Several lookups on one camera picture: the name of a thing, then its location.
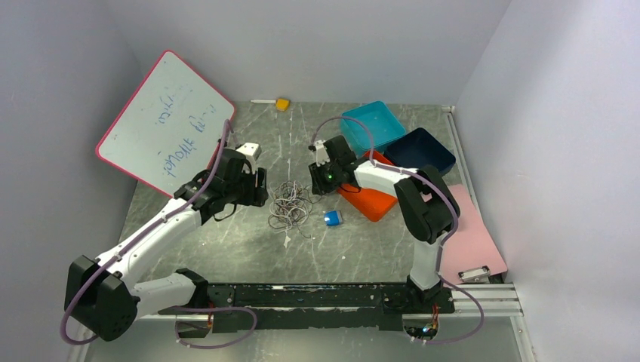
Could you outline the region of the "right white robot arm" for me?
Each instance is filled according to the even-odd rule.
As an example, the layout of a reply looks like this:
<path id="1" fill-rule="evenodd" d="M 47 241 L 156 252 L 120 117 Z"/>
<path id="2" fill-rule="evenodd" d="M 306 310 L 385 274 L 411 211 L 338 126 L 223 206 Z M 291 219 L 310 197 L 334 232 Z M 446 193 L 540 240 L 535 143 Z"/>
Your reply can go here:
<path id="1" fill-rule="evenodd" d="M 439 171 L 396 167 L 373 157 L 357 157 L 345 137 L 309 145 L 312 193 L 326 195 L 343 185 L 370 189 L 396 198 L 405 228 L 414 237 L 414 260 L 408 275 L 409 306 L 425 312 L 443 288 L 441 263 L 445 242 L 459 225 L 460 208 Z"/>

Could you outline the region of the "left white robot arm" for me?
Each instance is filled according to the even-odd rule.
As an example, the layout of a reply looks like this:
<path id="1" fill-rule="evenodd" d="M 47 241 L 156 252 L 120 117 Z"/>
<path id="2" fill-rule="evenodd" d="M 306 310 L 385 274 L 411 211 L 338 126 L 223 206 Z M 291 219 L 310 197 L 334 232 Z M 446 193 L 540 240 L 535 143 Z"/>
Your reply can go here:
<path id="1" fill-rule="evenodd" d="M 217 151 L 213 168 L 183 184 L 141 229 L 96 258 L 74 260 L 66 282 L 62 337 L 74 342 L 66 333 L 70 318 L 108 342 L 149 314 L 169 308 L 197 314 L 211 307 L 209 283 L 187 268 L 150 282 L 140 278 L 174 242 L 218 221 L 225 206 L 266 203 L 266 169 L 257 166 L 260 153 L 256 143 Z"/>

